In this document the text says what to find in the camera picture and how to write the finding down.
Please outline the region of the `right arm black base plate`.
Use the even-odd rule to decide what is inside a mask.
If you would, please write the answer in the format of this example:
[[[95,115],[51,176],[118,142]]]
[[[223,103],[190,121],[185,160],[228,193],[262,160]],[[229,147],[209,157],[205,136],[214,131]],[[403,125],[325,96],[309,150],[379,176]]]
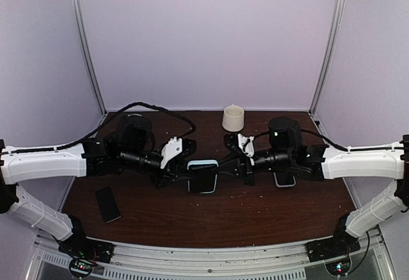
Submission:
[[[360,250],[357,238],[324,238],[313,240],[305,245],[309,261],[328,260],[339,256],[346,256]]]

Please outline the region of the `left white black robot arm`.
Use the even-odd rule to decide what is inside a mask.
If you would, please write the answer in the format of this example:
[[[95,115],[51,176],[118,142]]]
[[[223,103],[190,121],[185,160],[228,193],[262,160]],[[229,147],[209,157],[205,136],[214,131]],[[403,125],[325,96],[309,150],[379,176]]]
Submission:
[[[153,177],[157,188],[188,174],[183,163],[196,145],[185,136],[172,137],[159,151],[150,120],[136,114],[123,116],[115,131],[103,138],[85,138],[60,147],[17,148],[1,145],[1,213],[15,214],[40,228],[78,257],[92,250],[81,221],[62,214],[32,197],[19,184],[54,177],[85,178],[120,174],[126,170]]]

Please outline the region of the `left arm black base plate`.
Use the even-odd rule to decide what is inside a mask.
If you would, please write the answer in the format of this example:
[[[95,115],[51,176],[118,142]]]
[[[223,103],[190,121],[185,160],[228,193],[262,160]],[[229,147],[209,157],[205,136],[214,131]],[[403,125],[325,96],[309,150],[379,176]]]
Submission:
[[[110,263],[114,254],[114,245],[86,238],[81,241],[60,241],[58,250],[71,258],[88,261],[90,263]]]

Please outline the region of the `light blue phone case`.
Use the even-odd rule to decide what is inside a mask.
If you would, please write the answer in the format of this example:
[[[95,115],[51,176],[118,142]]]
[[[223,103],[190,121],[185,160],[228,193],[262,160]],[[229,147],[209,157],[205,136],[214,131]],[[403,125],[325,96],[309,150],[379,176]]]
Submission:
[[[215,171],[216,173],[217,173],[216,169],[217,169],[218,166],[219,166],[218,161],[215,160],[215,159],[191,160],[191,161],[189,161],[188,164],[187,164],[187,169],[188,169],[189,173],[193,174],[193,177],[194,177],[195,174],[194,174],[192,171],[189,170],[189,167],[190,167],[191,165],[193,165],[193,164],[199,164],[199,165],[202,165],[202,164],[216,164],[217,167],[214,169],[214,171]]]

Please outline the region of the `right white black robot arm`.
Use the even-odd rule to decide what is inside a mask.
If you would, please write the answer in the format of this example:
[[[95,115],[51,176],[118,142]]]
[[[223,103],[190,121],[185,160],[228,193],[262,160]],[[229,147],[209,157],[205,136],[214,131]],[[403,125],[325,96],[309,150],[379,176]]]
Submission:
[[[270,148],[255,151],[254,137],[226,134],[230,151],[214,170],[254,185],[256,173],[271,172],[283,178],[321,182],[347,177],[390,178],[392,182],[361,208],[340,218],[328,250],[339,256],[352,241],[408,208],[408,136],[381,146],[343,147],[327,139],[325,144],[306,146],[298,121],[281,116],[269,121],[266,135]]]

